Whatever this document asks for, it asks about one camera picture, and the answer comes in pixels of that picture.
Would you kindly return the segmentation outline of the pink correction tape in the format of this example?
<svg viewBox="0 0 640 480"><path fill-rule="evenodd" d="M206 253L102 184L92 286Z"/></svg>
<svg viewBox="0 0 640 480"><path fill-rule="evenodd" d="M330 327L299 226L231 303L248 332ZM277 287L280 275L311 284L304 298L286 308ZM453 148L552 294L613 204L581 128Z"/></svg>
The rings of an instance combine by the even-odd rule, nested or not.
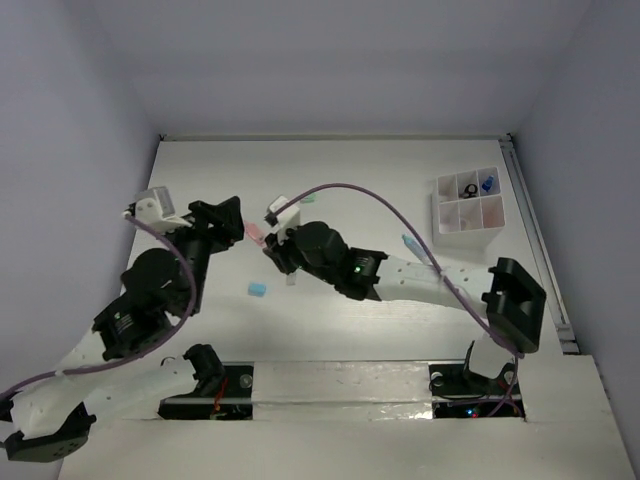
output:
<svg viewBox="0 0 640 480"><path fill-rule="evenodd" d="M259 226L251 222L244 222L244 230L245 234L260 248L266 245L266 235Z"/></svg>

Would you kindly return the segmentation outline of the clear tape roll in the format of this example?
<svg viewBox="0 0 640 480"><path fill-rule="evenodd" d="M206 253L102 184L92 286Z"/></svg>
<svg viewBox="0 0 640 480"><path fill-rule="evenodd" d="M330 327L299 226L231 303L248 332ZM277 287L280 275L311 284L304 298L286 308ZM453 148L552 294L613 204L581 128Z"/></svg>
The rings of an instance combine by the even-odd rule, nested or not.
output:
<svg viewBox="0 0 640 480"><path fill-rule="evenodd" d="M473 231L473 230L476 230L476 229L478 229L478 226L474 221L466 219L466 218L463 218L463 217L460 218L460 230L461 231Z"/></svg>

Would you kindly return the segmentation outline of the black scissors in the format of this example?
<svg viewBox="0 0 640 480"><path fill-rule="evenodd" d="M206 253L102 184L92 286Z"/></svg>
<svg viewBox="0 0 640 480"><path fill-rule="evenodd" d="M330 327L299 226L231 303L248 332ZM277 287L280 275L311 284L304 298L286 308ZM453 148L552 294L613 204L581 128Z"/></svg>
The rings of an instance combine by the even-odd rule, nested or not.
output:
<svg viewBox="0 0 640 480"><path fill-rule="evenodd" d="M476 198L477 195L478 195L478 186L474 183L470 183L464 187L461 198L471 199L471 198Z"/></svg>

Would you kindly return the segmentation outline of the blue cap glue pen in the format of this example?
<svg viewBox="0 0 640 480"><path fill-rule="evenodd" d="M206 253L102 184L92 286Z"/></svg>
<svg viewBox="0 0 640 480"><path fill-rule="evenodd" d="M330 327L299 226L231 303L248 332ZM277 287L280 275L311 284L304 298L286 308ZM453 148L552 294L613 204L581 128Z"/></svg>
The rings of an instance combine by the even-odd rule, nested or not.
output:
<svg viewBox="0 0 640 480"><path fill-rule="evenodd" d="M494 182L495 177L493 175L489 175L481 184L482 191L486 194L489 194L493 188Z"/></svg>

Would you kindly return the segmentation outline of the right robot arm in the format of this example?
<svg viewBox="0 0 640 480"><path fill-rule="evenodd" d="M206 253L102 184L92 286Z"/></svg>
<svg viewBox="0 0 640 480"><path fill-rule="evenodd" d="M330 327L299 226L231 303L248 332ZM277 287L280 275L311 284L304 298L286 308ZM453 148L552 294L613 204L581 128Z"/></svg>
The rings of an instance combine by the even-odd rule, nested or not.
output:
<svg viewBox="0 0 640 480"><path fill-rule="evenodd" d="M501 257L485 270L445 270L350 247L320 221L267 235L263 252L282 274L303 271L351 300L414 301L471 314L484 334L460 368L470 391L486 390L508 362L539 349L546 292L515 259Z"/></svg>

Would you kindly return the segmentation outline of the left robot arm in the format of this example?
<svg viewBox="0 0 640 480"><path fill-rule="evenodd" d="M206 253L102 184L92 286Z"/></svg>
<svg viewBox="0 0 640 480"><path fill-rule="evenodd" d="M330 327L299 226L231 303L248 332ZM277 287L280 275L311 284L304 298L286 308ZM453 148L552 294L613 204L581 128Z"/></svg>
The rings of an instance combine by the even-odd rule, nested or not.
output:
<svg viewBox="0 0 640 480"><path fill-rule="evenodd" d="M241 200L189 204L176 213L166 188L139 195L123 217L159 245L140 254L120 276L122 293L96 315L88 334L53 370L1 394L1 418L14 431L1 446L8 460L53 463L83 447L100 423L145 401L172 396L218 400L228 384L222 361L198 343L154 372L108 386L119 369L168 343L198 314L212 255L241 241Z"/></svg>

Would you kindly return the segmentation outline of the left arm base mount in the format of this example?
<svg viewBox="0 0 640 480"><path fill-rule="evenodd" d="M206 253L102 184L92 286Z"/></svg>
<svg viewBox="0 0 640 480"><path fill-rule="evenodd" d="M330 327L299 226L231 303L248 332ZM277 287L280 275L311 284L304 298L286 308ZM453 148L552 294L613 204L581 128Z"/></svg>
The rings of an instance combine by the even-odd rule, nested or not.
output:
<svg viewBox="0 0 640 480"><path fill-rule="evenodd" d="M253 419L252 364L226 364L213 347L196 344L183 355L195 369L195 387L163 399L158 415L164 420L248 421Z"/></svg>

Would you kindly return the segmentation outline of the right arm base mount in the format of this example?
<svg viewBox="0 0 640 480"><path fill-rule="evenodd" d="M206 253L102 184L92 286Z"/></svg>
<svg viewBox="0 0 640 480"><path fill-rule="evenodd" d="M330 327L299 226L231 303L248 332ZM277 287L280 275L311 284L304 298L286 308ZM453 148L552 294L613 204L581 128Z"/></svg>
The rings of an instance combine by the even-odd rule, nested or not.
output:
<svg viewBox="0 0 640 480"><path fill-rule="evenodd" d="M493 378L470 370L472 347L463 361L429 366L429 391L435 419L526 417L516 364L511 358Z"/></svg>

